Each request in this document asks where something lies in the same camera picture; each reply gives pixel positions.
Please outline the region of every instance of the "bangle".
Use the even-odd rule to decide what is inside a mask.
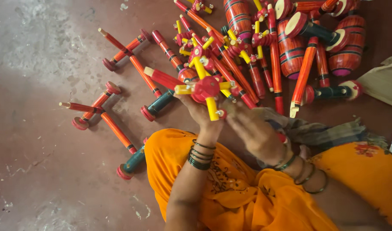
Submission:
[[[200,163],[197,160],[193,159],[191,155],[187,159],[191,166],[197,168],[198,170],[208,170],[210,168],[210,163]]]
[[[321,192],[323,192],[324,189],[326,189],[327,184],[329,184],[329,177],[327,176],[327,173],[326,173],[325,171],[323,171],[323,170],[321,170],[321,169],[320,169],[320,171],[322,171],[323,174],[324,174],[324,176],[326,177],[325,185],[324,185],[321,189],[319,189],[318,191],[316,191],[316,192],[309,192],[309,191],[307,191],[307,190],[305,189],[306,192],[308,192],[308,193],[314,195],[314,194],[317,194],[317,193],[321,193]]]
[[[299,183],[295,182],[296,185],[302,185],[302,184],[306,183],[314,175],[314,173],[316,172],[316,166],[314,164],[311,164],[311,165],[313,166],[312,172],[302,182],[299,182]]]
[[[299,175],[296,176],[296,177],[293,179],[295,182],[303,176],[303,174],[304,174],[304,172],[305,172],[305,170],[306,170],[305,167],[304,167],[305,164],[306,164],[306,161],[305,161],[304,159],[301,158],[301,170],[300,170]]]
[[[195,145],[199,145],[200,147],[203,147],[203,148],[207,148],[207,149],[211,149],[211,150],[215,150],[216,149],[216,147],[207,147],[207,146],[204,146],[203,144],[199,144],[199,143],[196,143],[196,139],[194,139],[194,140],[192,140],[193,141],[193,143],[195,144]]]
[[[275,168],[275,170],[276,170],[276,171],[285,170],[288,166],[290,166],[290,165],[293,163],[293,161],[294,161],[295,159],[296,159],[296,156],[293,155],[292,158],[291,158],[289,161],[287,161],[287,163],[286,163],[285,165],[281,166],[280,168]]]
[[[211,156],[213,156],[213,154],[207,155],[207,154],[203,154],[203,153],[201,153],[201,152],[198,152],[198,151],[194,150],[193,147],[194,147],[194,145],[192,145],[192,146],[190,147],[190,151],[194,151],[195,153],[197,153],[197,154],[199,154],[199,155],[202,155],[202,156],[205,156],[205,157],[211,157]]]

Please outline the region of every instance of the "woman's right hand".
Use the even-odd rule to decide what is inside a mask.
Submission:
[[[285,156],[286,147],[271,125],[260,119],[244,103],[235,105],[234,112],[227,115],[227,122],[244,141],[246,149],[264,163],[275,166],[282,158],[290,159]]]

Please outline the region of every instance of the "woman's left hand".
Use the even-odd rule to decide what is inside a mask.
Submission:
[[[189,110],[191,117],[200,125],[200,131],[208,131],[217,136],[223,129],[224,121],[211,121],[209,117],[209,111],[203,104],[197,103],[193,100],[190,95],[177,95],[174,97],[178,98]]]

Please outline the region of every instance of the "lacquered wooden toy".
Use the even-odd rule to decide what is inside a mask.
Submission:
[[[278,0],[274,6],[276,19],[281,20],[297,12],[310,13],[312,10],[319,9],[323,3],[323,1],[292,2],[291,0]]]
[[[362,86],[359,82],[349,80],[342,82],[337,87],[313,88],[306,86],[303,94],[302,105],[311,104],[314,100],[344,98],[354,100],[362,94]]]
[[[122,142],[122,144],[129,150],[131,154],[134,154],[137,150],[133,146],[132,142],[126,137],[122,130],[117,126],[115,121],[109,116],[107,112],[103,112],[101,115],[102,119],[109,125],[110,129],[116,134],[117,138]]]
[[[360,0],[356,0],[349,13],[356,12],[359,4]],[[329,65],[333,75],[346,76],[359,67],[366,36],[365,24],[365,20],[357,14],[347,16],[338,24],[337,30],[345,29],[349,33],[349,42],[342,50],[330,55]]]
[[[284,18],[277,24],[280,66],[285,77],[297,79],[303,63],[305,48],[301,36],[289,38],[284,33],[289,20],[290,18]]]
[[[130,180],[134,176],[134,171],[137,166],[145,160],[145,144],[147,138],[143,140],[142,147],[137,150],[130,158],[127,160],[126,163],[121,164],[117,167],[117,175],[121,177],[123,180]]]
[[[274,100],[276,102],[276,112],[283,115],[283,95],[281,88],[281,73],[280,73],[280,57],[279,57],[279,44],[277,41],[276,32],[276,18],[273,6],[268,4],[267,6],[267,21],[270,31],[270,35],[273,37],[270,44],[270,58],[271,58],[271,71],[273,75],[273,85],[274,85]]]
[[[106,91],[99,96],[99,98],[91,105],[91,107],[101,107],[112,94],[118,95],[120,93],[120,88],[111,81],[108,81],[106,83]],[[94,113],[86,112],[82,115],[81,118],[75,117],[72,120],[72,125],[75,128],[84,131],[89,127],[87,122],[90,120],[90,118],[92,118],[93,115]]]
[[[240,39],[247,47],[248,57],[255,58],[251,47],[252,26],[248,5],[245,0],[224,0],[224,11],[229,25],[230,32],[233,32],[237,39]],[[253,81],[256,95],[263,99],[265,97],[265,87],[260,77],[260,71],[255,61],[247,62],[249,73]]]
[[[127,53],[129,54],[132,53],[136,47],[138,47],[142,42],[146,40],[152,41],[153,38],[147,33],[146,30],[140,29],[140,35],[136,39],[134,39],[131,43],[129,43],[129,45],[126,46],[126,49],[130,51]],[[109,71],[114,71],[116,63],[119,62],[122,58],[124,58],[127,55],[127,53],[125,53],[125,51],[119,51],[115,56],[113,56],[113,58],[111,58],[110,61],[104,58],[102,60],[102,63],[104,66],[106,66],[107,69],[109,69]]]
[[[135,66],[136,70],[140,73],[143,80],[146,82],[147,86],[153,92],[154,96],[156,96],[156,98],[160,97],[162,95],[162,92],[160,92],[159,88],[157,88],[157,86],[153,83],[153,81],[150,79],[150,77],[147,76],[143,72],[143,66],[141,65],[139,60],[136,58],[136,56],[135,55],[130,56],[130,61]]]
[[[286,25],[285,34],[289,38],[293,38],[296,35],[302,35],[305,37],[316,36],[325,42],[326,50],[335,53],[341,50],[348,43],[348,32],[344,29],[338,29],[331,31],[325,27],[314,24],[307,19],[305,13],[295,13]]]
[[[101,108],[98,108],[98,107],[91,107],[91,106],[77,104],[77,103],[60,102],[59,106],[63,106],[63,107],[70,109],[70,110],[89,112],[89,113],[93,113],[93,114],[101,114],[103,111]]]

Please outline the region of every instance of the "red painted floor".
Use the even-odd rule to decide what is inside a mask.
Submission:
[[[208,2],[215,11],[203,17],[219,29],[226,24],[221,1]],[[116,72],[101,63],[117,50],[97,32],[99,27],[124,44],[140,28],[159,30],[178,53],[171,39],[181,13],[172,0],[0,0],[0,231],[162,230],[145,164],[132,180],[118,178],[117,166],[131,154],[97,117],[88,130],[75,129],[70,122],[81,113],[58,103],[90,105],[112,81],[123,92],[104,108],[136,147],[163,128],[198,132],[178,101],[155,122],[147,121],[140,107],[155,97],[130,61],[120,62]],[[368,46],[362,66],[333,83],[356,79],[392,55],[392,3],[363,1],[360,14],[366,19]],[[324,22],[330,28],[337,24],[328,16]],[[135,53],[143,66],[176,74],[157,45],[146,43]],[[286,112],[294,86],[284,79]],[[269,92],[263,103],[274,106]],[[298,117],[328,125],[361,117],[372,132],[392,140],[392,107],[367,95],[354,102],[316,102],[303,107]],[[228,127],[222,134],[220,142],[244,156],[240,139]]]

